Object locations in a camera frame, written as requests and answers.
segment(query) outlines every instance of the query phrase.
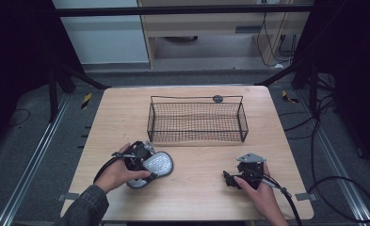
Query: wooden table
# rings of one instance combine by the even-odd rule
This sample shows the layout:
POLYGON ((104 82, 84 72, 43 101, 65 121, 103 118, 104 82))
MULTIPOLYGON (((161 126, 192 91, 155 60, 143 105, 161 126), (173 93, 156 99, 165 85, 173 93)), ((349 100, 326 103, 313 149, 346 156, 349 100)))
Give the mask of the wooden table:
MULTIPOLYGON (((256 153, 267 159, 271 176, 293 195, 301 218, 311 218, 309 201, 298 202, 305 192, 297 165, 266 87, 158 87, 107 89, 72 180, 71 193, 82 193, 112 153, 127 142, 146 141, 151 96, 199 97, 243 95, 249 126, 244 143, 224 141, 154 145, 171 155, 174 171, 141 189, 128 186, 108 193, 104 220, 251 220, 261 219, 243 190, 227 187, 222 171, 237 174, 236 158, 256 153)), ((294 218, 287 200, 275 189, 286 218, 294 218)), ((72 201, 65 201, 61 216, 72 201)))

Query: wire basket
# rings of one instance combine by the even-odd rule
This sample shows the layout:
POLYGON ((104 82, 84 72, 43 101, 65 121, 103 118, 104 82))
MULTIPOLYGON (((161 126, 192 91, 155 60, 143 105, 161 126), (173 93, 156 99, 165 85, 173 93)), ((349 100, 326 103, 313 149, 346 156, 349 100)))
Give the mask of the wire basket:
POLYGON ((152 96, 147 133, 151 142, 246 140, 243 96, 152 96))

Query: wall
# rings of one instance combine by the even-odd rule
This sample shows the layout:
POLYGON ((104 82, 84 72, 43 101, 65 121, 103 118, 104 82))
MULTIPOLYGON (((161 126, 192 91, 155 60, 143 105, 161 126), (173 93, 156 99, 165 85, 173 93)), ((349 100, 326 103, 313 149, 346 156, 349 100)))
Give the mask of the wall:
MULTIPOLYGON (((137 7, 136 0, 53 0, 56 8, 137 7)), ((83 65, 148 63, 139 16, 61 18, 83 65)))

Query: sleeve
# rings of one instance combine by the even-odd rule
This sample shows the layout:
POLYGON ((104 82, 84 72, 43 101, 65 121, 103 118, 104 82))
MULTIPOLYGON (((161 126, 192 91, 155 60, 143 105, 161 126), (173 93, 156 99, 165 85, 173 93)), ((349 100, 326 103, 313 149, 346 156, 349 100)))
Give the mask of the sleeve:
POLYGON ((98 186, 89 186, 71 204, 64 217, 53 225, 99 225, 108 205, 105 193, 98 186))

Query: black wire basket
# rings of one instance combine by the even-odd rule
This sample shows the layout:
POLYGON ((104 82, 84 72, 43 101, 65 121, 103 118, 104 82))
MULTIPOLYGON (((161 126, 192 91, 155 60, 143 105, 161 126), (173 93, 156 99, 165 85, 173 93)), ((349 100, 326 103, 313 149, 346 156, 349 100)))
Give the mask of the black wire basket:
POLYGON ((150 142, 246 140, 249 128, 243 96, 152 96, 147 133, 150 142))

